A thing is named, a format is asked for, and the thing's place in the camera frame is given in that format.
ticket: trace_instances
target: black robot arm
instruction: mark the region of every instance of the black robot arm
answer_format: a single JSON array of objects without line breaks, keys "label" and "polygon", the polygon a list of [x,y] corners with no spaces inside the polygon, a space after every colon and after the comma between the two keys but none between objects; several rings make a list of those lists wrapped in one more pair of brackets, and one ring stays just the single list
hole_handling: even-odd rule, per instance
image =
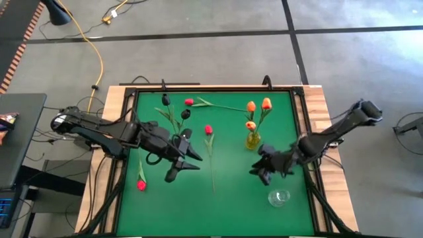
[{"label": "black robot arm", "polygon": [[373,126],[382,120],[382,111],[370,101],[360,100],[345,112],[345,117],[321,133],[311,133],[299,138],[288,151],[277,151],[271,145],[261,145],[258,154],[262,158],[252,165],[250,174],[258,175],[265,184],[270,184],[271,174],[283,177],[292,174],[292,167],[305,165],[320,158],[328,145],[358,126]]},{"label": "black robot arm", "polygon": [[190,129],[185,129],[181,134],[173,135],[169,139],[169,131],[159,127],[157,122],[123,120],[130,111],[111,122],[81,112],[76,106],[70,106],[52,120],[50,127],[59,134],[78,134],[88,143],[100,145],[107,156],[116,159],[126,159],[127,148],[139,147],[159,157],[155,164],[161,159],[166,159],[172,163],[165,177],[167,182],[174,181],[181,170],[200,169],[184,160],[187,155],[202,161],[190,145],[189,139],[192,133]]}]

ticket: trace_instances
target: green mat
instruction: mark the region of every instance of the green mat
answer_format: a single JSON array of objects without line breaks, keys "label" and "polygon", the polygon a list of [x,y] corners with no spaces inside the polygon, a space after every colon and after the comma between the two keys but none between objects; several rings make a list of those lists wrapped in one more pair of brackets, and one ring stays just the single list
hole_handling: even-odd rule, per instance
[{"label": "green mat", "polygon": [[[253,100],[258,109],[264,97],[270,97],[273,110],[260,127],[262,142],[277,149],[288,149],[297,139],[289,93],[170,93],[172,106],[178,116],[187,98],[202,97],[215,104],[245,108]],[[137,111],[142,121],[156,120],[173,132],[171,123],[154,108],[161,104],[161,93],[141,93]],[[203,157],[186,160],[201,168],[199,171],[181,171],[172,183],[164,181],[170,163],[163,160],[151,166],[145,162],[144,150],[132,150],[126,175],[126,184],[118,220],[118,235],[312,235],[313,225],[307,199],[303,171],[282,178],[273,175],[270,186],[249,174],[251,165],[260,157],[256,151],[245,148],[248,130],[245,113],[224,108],[189,108],[191,117],[186,128],[193,130],[192,147]],[[209,124],[215,134],[213,157],[206,150],[204,127]],[[147,188],[137,189],[139,156],[147,180]],[[215,193],[212,188],[214,173]],[[290,200],[281,208],[268,201],[268,193],[285,189]]]}]

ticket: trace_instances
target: yellow vase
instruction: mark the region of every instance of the yellow vase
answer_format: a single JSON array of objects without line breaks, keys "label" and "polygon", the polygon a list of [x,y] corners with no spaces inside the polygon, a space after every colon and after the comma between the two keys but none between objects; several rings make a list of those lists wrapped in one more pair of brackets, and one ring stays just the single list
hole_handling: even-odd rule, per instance
[{"label": "yellow vase", "polygon": [[245,147],[250,150],[256,149],[260,143],[260,139],[261,137],[258,132],[250,132],[245,141]]}]

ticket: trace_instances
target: clear glass cup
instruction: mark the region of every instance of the clear glass cup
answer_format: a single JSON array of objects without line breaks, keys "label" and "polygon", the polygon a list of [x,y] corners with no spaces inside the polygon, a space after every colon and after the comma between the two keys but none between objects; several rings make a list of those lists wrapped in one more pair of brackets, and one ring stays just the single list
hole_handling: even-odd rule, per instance
[{"label": "clear glass cup", "polygon": [[269,203],[276,208],[283,206],[291,197],[287,190],[276,189],[269,192]]}]

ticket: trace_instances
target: keyboard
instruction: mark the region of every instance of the keyboard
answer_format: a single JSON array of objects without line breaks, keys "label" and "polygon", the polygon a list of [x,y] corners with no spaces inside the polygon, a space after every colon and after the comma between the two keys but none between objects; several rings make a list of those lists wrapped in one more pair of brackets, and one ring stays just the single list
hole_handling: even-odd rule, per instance
[{"label": "keyboard", "polygon": [[9,228],[19,202],[20,190],[0,190],[0,228]]}]

